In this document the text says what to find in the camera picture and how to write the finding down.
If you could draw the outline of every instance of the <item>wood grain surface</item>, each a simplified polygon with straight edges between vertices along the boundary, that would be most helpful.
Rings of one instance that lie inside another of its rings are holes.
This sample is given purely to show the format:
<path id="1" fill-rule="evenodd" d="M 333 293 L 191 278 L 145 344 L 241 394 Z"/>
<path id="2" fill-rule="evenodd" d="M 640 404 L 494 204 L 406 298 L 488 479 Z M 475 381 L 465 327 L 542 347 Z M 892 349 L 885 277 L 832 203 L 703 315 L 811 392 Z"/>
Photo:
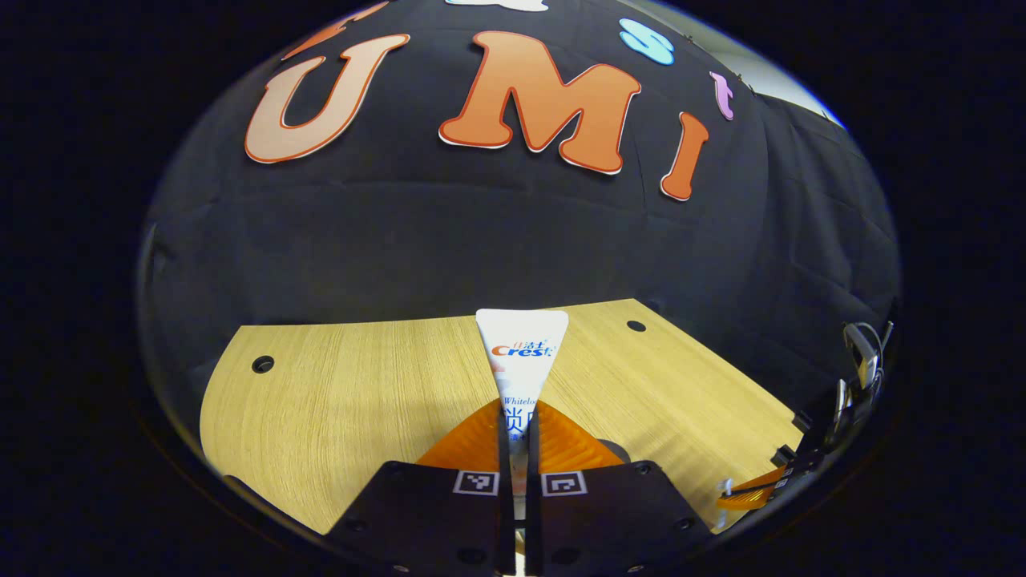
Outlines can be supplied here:
<path id="1" fill-rule="evenodd" d="M 706 525 L 717 482 L 768 472 L 777 448 L 797 447 L 790 410 L 637 301 L 557 308 L 569 329 L 541 398 L 659 463 Z M 274 368 L 256 374 L 262 355 Z M 497 394 L 473 316 L 242 326 L 207 386 L 200 439 L 219 472 L 324 534 L 384 461 L 416 461 Z"/>

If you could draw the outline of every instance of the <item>orange object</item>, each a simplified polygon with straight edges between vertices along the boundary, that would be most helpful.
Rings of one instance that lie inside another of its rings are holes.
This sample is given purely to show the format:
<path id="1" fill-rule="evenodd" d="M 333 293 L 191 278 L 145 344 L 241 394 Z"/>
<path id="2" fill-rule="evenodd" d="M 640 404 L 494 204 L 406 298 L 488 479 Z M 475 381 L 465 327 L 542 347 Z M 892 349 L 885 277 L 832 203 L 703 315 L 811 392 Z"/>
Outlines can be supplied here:
<path id="1" fill-rule="evenodd" d="M 378 10 L 384 8 L 386 4 L 388 4 L 388 2 L 382 2 L 380 4 L 374 4 L 373 6 L 370 6 L 369 8 L 367 8 L 366 10 L 360 10 L 359 12 L 356 12 L 355 14 L 352 14 L 352 15 L 349 15 L 349 16 L 346 16 L 346 17 L 342 18 L 341 21 L 332 24 L 331 26 L 329 26 L 329 27 L 321 30 L 317 34 L 314 34 L 313 36 L 311 36 L 310 38 L 308 38 L 306 42 L 300 44 L 295 48 L 292 48 L 287 54 L 285 54 L 284 56 L 281 56 L 281 60 L 282 61 L 287 61 L 288 59 L 294 56 L 295 54 L 302 52 L 303 50 L 306 50 L 307 48 L 309 48 L 311 46 L 316 46 L 317 44 L 320 44 L 321 42 L 327 40 L 328 38 L 333 38 L 333 37 L 338 36 L 343 30 L 346 30 L 346 25 L 347 24 L 349 24 L 351 22 L 356 22 L 356 21 L 363 20 L 363 18 L 369 16 L 370 14 L 377 12 Z"/>
<path id="2" fill-rule="evenodd" d="M 580 471 L 624 464 L 620 457 L 591 433 L 551 405 L 539 400 L 535 411 L 541 419 L 540 473 Z"/>
<path id="3" fill-rule="evenodd" d="M 690 114 L 681 112 L 677 156 L 673 159 L 673 167 L 659 182 L 663 194 L 677 200 L 687 200 L 692 197 L 692 177 L 699 163 L 702 145 L 707 142 L 709 142 L 709 129 L 705 124 Z"/>
<path id="4" fill-rule="evenodd" d="M 496 412 L 499 399 L 492 400 L 467 417 L 417 461 L 418 465 L 496 472 L 499 470 L 499 433 Z M 541 462 L 539 472 L 555 473 L 622 465 L 604 445 L 581 425 L 539 401 Z"/>
<path id="5" fill-rule="evenodd" d="M 499 399 L 475 411 L 428 450 L 418 465 L 499 472 Z"/>
<path id="6" fill-rule="evenodd" d="M 484 48 L 484 57 L 460 116 L 438 129 L 443 141 L 480 148 L 508 145 L 513 130 L 503 122 L 503 113 L 512 94 L 531 152 L 545 150 L 580 114 L 574 136 L 559 145 L 560 156 L 570 164 L 606 175 L 620 171 L 627 108 L 641 91 L 633 76 L 597 64 L 563 83 L 552 54 L 540 40 L 486 31 L 477 33 L 474 43 Z"/>
<path id="7" fill-rule="evenodd" d="M 790 465 L 784 465 L 777 470 L 770 471 L 762 476 L 757 476 L 748 483 L 735 487 L 732 490 L 733 495 L 716 499 L 716 506 L 721 509 L 735 511 L 749 511 L 762 507 L 770 500 L 770 496 L 773 495 L 775 489 L 774 486 L 784 476 L 784 471 L 788 466 Z M 763 485 L 768 487 L 763 487 L 755 491 L 746 491 L 747 489 Z"/>

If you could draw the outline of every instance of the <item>letter m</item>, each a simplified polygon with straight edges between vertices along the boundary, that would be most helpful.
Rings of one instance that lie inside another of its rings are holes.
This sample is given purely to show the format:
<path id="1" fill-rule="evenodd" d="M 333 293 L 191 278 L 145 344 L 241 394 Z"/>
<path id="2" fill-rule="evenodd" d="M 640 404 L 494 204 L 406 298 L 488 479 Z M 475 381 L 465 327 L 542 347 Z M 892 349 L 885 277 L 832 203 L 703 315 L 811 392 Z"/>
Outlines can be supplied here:
<path id="1" fill-rule="evenodd" d="M 542 152 L 578 114 L 574 136 L 559 145 L 570 164 L 606 175 L 624 165 L 620 139 L 627 108 L 641 85 L 606 64 L 595 65 L 564 84 L 552 54 L 541 41 L 511 32 L 481 32 L 474 42 L 484 59 L 460 116 L 446 120 L 438 136 L 446 143 L 502 148 L 513 140 L 503 122 L 510 94 L 516 103 L 527 148 Z"/>

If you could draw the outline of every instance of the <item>pink letter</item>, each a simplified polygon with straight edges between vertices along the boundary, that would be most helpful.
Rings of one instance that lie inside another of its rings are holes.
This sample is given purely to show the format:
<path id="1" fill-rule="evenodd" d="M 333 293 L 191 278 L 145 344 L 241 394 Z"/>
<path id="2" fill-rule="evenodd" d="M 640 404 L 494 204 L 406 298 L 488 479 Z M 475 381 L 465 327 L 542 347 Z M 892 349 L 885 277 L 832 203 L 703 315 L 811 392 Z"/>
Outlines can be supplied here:
<path id="1" fill-rule="evenodd" d="M 734 98 L 734 92 L 726 85 L 726 78 L 715 72 L 710 72 L 709 76 L 712 76 L 716 82 L 716 104 L 719 105 L 719 113 L 723 115 L 723 118 L 734 120 L 734 111 L 731 110 L 731 99 Z"/>

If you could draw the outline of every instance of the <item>black cloth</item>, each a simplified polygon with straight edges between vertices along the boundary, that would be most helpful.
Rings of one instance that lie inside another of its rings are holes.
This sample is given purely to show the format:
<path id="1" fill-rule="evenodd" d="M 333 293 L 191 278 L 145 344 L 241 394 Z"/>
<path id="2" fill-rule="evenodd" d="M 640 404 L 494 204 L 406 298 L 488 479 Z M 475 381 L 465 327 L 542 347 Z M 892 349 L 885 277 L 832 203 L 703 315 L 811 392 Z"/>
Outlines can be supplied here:
<path id="1" fill-rule="evenodd" d="M 884 194 L 843 128 L 757 95 L 677 32 L 618 2 L 550 2 L 546 12 L 394 2 L 285 63 L 281 52 L 211 106 L 167 168 L 148 217 L 152 272 L 140 307 L 153 319 L 169 402 L 198 435 L 210 368 L 239 325 L 395 320 L 623 298 L 660 313 L 794 410 L 851 377 L 841 322 L 880 326 L 901 291 Z M 659 65 L 619 38 L 630 17 L 673 42 Z M 605 176 L 558 144 L 499 150 L 438 138 L 481 63 L 474 34 L 543 41 L 564 81 L 605 63 L 642 86 Z M 249 119 L 275 74 L 315 55 L 285 115 L 316 115 L 338 55 L 396 33 L 349 128 L 304 158 L 246 157 Z M 735 119 L 709 72 L 727 78 Z M 680 112 L 708 128 L 687 202 L 660 180 Z"/>

